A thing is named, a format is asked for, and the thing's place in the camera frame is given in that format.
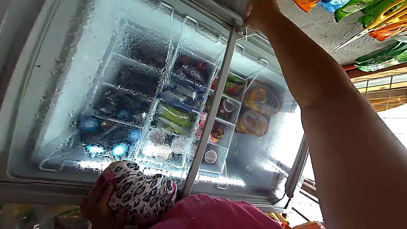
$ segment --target glass freezer lid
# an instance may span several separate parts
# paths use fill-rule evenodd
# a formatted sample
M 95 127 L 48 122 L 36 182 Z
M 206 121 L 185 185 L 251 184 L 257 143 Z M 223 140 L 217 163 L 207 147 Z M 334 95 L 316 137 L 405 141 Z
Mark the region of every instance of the glass freezer lid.
M 9 174 L 94 182 L 129 160 L 181 183 L 229 29 L 178 0 L 56 2 L 37 22 Z
M 303 134 L 300 108 L 271 46 L 258 35 L 238 40 L 192 194 L 275 203 Z

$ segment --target snack packet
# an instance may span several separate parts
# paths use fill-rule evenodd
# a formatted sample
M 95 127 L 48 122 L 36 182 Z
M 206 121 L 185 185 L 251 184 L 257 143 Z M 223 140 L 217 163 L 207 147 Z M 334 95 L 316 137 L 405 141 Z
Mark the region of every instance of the snack packet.
M 355 62 L 355 66 L 364 72 L 376 71 L 407 62 L 407 43 L 392 43 L 385 48 L 357 58 Z
M 365 9 L 366 7 L 373 5 L 383 0 L 350 0 L 345 5 L 341 6 L 335 11 L 335 20 L 338 22 L 344 17 L 357 12 L 359 10 Z
M 378 41 L 384 41 L 388 37 L 392 37 L 407 29 L 407 21 L 402 21 L 394 24 L 387 25 L 378 30 L 371 31 L 369 36 L 374 37 Z
M 306 13 L 314 7 L 320 0 L 294 0 L 294 2 Z
M 318 4 L 330 13 L 333 13 L 335 10 L 339 9 L 349 1 L 350 0 L 322 0 Z
M 385 20 L 396 15 L 407 7 L 407 0 L 384 0 L 374 8 L 371 8 L 358 21 L 366 29 L 372 29 Z

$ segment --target green packaging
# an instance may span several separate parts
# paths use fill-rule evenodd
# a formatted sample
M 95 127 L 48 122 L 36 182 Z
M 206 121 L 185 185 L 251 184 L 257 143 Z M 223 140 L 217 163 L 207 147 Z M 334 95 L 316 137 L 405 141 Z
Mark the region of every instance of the green packaging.
M 369 11 L 366 11 L 365 15 L 360 17 L 358 19 L 358 22 L 360 22 L 363 27 L 367 27 L 371 22 L 373 22 L 382 12 L 385 10 L 389 5 L 394 4 L 398 0 L 384 0 L 380 4 L 378 4 L 375 7 L 372 7 L 369 9 Z M 397 10 L 404 4 L 406 4 L 407 1 L 402 1 L 398 3 L 397 5 L 393 6 L 391 9 L 389 9 L 389 13 Z
M 376 71 L 407 62 L 407 43 L 394 42 L 384 48 L 363 55 L 355 60 L 361 71 Z
M 380 3 L 382 1 L 384 0 L 350 0 L 344 6 L 338 8 L 335 11 L 335 20 L 338 22 L 352 13 L 355 13 L 359 10 L 365 9 L 368 6 Z

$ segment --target leopard print headscarf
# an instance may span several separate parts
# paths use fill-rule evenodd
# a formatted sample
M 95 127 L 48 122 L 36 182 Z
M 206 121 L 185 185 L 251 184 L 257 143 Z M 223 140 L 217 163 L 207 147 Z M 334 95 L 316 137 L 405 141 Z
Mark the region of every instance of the leopard print headscarf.
M 144 175 L 132 161 L 111 163 L 97 182 L 110 180 L 115 185 L 109 206 L 117 212 L 125 207 L 128 225 L 157 223 L 174 204 L 177 184 L 162 174 Z

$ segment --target pink shirt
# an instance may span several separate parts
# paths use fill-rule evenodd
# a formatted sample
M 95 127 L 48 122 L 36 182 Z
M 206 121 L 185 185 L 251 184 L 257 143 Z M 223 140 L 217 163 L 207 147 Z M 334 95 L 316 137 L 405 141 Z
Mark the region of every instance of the pink shirt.
M 257 207 L 245 201 L 213 198 L 206 194 L 188 196 L 176 203 L 151 229 L 194 228 L 282 229 Z

